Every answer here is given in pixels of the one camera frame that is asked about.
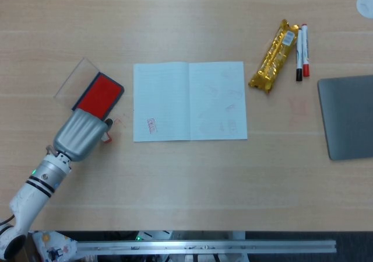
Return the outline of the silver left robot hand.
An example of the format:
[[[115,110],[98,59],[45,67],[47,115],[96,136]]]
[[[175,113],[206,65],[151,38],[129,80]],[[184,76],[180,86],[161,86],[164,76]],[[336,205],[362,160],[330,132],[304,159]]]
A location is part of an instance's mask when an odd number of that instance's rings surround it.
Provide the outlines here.
[[[113,120],[105,121],[76,109],[56,134],[53,147],[73,162],[80,162],[89,156],[113,125]]]

